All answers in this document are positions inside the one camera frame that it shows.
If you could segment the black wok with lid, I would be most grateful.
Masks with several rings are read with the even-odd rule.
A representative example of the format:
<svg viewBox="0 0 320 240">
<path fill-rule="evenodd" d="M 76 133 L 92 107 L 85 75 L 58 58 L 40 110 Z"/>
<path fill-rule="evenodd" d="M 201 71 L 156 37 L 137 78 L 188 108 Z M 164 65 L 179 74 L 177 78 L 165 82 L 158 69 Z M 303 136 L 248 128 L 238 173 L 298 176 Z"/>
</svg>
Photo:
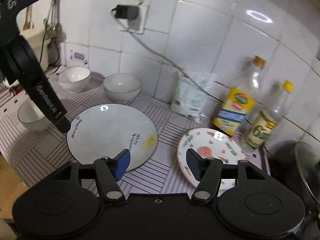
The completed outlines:
<svg viewBox="0 0 320 240">
<path fill-rule="evenodd" d="M 319 219 L 319 150 L 288 141 L 268 159 L 271 176 L 303 201 L 306 213 Z"/>
</svg>

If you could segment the black power adapter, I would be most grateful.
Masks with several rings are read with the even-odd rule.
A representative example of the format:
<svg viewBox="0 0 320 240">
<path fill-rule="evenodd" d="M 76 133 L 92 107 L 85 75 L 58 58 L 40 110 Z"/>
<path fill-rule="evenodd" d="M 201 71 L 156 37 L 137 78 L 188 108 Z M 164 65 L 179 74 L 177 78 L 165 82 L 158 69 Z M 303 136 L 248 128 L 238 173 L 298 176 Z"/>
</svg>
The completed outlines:
<svg viewBox="0 0 320 240">
<path fill-rule="evenodd" d="M 139 16 L 139 7 L 136 5 L 118 4 L 111 10 L 118 19 L 133 21 Z"/>
</svg>

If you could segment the white bowl front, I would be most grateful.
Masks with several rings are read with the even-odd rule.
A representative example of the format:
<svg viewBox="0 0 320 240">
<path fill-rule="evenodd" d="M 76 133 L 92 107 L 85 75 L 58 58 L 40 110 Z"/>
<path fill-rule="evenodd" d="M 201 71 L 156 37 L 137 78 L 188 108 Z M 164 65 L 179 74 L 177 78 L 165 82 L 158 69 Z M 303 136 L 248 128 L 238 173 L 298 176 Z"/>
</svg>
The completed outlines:
<svg viewBox="0 0 320 240">
<path fill-rule="evenodd" d="M 30 99 L 22 103 L 17 112 L 17 117 L 29 131 L 40 132 L 50 126 L 50 121 Z"/>
</svg>

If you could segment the pink rabbit plate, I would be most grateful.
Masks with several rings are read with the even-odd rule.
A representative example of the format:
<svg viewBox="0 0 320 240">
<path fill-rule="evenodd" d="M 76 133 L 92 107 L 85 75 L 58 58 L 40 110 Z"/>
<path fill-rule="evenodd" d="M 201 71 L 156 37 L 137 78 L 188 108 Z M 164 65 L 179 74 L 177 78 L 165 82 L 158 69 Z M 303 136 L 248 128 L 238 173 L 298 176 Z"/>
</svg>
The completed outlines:
<svg viewBox="0 0 320 240">
<path fill-rule="evenodd" d="M 225 164 L 236 164 L 239 160 L 252 161 L 251 154 L 243 151 L 229 136 L 210 128 L 195 128 L 181 138 L 177 148 L 177 158 L 183 175 L 197 187 L 199 182 L 187 164 L 187 150 L 195 150 L 202 158 L 213 157 Z"/>
</svg>

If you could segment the wooden spatula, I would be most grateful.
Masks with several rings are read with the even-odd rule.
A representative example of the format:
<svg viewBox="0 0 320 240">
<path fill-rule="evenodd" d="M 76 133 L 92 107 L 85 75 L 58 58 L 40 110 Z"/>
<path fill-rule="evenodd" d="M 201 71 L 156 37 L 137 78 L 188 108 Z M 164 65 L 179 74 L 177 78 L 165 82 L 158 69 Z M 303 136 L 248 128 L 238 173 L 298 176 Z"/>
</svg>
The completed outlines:
<svg viewBox="0 0 320 240">
<path fill-rule="evenodd" d="M 33 28 L 32 9 L 33 9 L 32 5 L 30 5 L 26 8 L 26 15 L 25 15 L 25 22 L 23 25 L 23 30 L 29 30 L 29 29 Z"/>
</svg>

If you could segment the white vinegar bottle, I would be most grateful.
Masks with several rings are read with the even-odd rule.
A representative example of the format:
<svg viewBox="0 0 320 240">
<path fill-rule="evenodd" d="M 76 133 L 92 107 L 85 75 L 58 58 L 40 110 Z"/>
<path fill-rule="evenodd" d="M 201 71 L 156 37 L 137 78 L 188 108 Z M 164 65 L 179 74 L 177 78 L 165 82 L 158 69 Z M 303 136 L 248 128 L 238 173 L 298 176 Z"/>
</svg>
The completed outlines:
<svg viewBox="0 0 320 240">
<path fill-rule="evenodd" d="M 294 85 L 285 80 L 276 98 L 259 112 L 250 129 L 240 140 L 240 147 L 244 152 L 251 153 L 268 140 L 281 122 L 287 98 L 293 90 Z"/>
</svg>

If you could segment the white bowl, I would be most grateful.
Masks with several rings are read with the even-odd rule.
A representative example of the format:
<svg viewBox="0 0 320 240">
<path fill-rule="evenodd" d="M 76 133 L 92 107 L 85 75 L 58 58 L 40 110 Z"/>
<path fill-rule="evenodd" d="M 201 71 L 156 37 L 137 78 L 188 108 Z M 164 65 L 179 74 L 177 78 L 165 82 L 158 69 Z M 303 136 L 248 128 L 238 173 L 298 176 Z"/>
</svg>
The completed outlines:
<svg viewBox="0 0 320 240">
<path fill-rule="evenodd" d="M 103 81 L 106 97 L 114 103 L 126 103 L 135 99 L 141 90 L 139 78 L 129 74 L 113 74 Z"/>
<path fill-rule="evenodd" d="M 57 77 L 59 86 L 68 92 L 81 92 L 91 80 L 91 70 L 86 67 L 71 67 Z"/>
<path fill-rule="evenodd" d="M 30 99 L 22 103 L 17 112 L 17 117 L 29 131 L 40 132 L 50 126 L 50 121 Z"/>
</svg>

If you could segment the white wall socket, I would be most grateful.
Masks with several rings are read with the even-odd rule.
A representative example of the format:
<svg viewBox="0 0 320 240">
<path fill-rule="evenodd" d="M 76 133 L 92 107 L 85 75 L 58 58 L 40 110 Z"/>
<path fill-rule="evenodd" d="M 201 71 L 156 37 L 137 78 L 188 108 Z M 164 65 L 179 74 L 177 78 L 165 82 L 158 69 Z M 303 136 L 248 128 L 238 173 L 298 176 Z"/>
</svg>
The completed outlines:
<svg viewBox="0 0 320 240">
<path fill-rule="evenodd" d="M 120 20 L 127 29 L 135 34 L 143 34 L 148 18 L 148 5 L 128 5 L 119 6 Z"/>
</svg>

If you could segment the white rice cooker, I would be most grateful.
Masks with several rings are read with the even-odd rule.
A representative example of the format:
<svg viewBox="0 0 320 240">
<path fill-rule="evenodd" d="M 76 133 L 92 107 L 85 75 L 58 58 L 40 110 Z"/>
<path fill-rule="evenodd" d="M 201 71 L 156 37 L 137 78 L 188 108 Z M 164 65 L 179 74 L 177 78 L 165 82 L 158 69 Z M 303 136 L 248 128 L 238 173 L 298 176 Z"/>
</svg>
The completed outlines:
<svg viewBox="0 0 320 240">
<path fill-rule="evenodd" d="M 48 44 L 50 38 L 46 34 L 44 37 L 44 29 L 29 29 L 23 30 L 21 35 L 27 40 L 34 51 L 37 60 L 40 62 L 41 68 L 44 72 L 48 69 Z"/>
</svg>

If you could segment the blue wall sticker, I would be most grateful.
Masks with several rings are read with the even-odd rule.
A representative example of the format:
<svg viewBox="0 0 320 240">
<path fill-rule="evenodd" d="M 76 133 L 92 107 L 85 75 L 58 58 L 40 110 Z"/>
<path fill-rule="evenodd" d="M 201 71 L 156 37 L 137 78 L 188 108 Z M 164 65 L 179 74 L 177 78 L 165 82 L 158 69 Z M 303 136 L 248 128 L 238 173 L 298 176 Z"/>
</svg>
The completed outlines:
<svg viewBox="0 0 320 240">
<path fill-rule="evenodd" d="M 88 64 L 88 61 L 86 59 L 85 54 L 79 53 L 79 52 L 76 52 L 73 50 L 70 51 L 70 60 L 72 62 L 76 62 L 76 63 L 80 63 L 80 64 L 84 64 L 84 65 Z"/>
</svg>

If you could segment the cooking wine bottle yellow label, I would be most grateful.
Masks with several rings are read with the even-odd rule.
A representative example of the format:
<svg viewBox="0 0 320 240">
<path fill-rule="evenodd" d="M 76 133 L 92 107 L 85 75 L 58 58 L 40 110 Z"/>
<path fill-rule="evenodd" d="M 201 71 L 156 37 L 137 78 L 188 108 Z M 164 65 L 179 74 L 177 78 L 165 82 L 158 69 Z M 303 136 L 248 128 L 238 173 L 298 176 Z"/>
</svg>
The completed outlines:
<svg viewBox="0 0 320 240">
<path fill-rule="evenodd" d="M 232 136 L 245 121 L 260 95 L 260 80 L 265 65 L 266 60 L 255 56 L 246 70 L 230 81 L 226 99 L 212 121 L 213 129 Z"/>
</svg>

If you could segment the white salt bag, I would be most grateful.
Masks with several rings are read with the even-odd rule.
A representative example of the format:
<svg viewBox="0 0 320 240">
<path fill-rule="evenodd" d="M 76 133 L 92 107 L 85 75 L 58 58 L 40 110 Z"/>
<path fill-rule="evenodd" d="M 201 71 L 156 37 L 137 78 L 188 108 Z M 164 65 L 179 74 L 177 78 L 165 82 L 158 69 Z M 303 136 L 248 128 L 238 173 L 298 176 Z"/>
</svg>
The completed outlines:
<svg viewBox="0 0 320 240">
<path fill-rule="evenodd" d="M 177 80 L 171 110 L 190 120 L 200 123 L 206 116 L 204 108 L 214 87 L 216 75 L 189 71 L 180 73 Z"/>
</svg>

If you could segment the white sun plate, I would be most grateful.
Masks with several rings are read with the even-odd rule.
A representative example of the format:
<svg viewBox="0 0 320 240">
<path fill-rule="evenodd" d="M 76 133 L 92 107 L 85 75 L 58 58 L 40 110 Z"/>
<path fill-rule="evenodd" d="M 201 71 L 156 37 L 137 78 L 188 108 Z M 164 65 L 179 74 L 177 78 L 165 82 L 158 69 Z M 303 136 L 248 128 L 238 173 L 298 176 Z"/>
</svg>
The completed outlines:
<svg viewBox="0 0 320 240">
<path fill-rule="evenodd" d="M 128 149 L 131 153 L 129 172 L 143 165 L 156 152 L 158 131 L 147 115 L 133 107 L 102 104 L 73 119 L 67 133 L 67 145 L 82 165 L 92 164 L 104 156 L 114 158 Z"/>
</svg>

